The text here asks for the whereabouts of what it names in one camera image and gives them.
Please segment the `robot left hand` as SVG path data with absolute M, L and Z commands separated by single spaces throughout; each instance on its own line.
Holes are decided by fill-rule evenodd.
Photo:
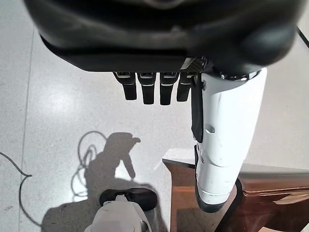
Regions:
M 127 100 L 191 99 L 196 198 L 226 203 L 248 154 L 267 66 L 290 51 L 304 0 L 27 0 L 45 46 L 89 72 L 112 72 Z

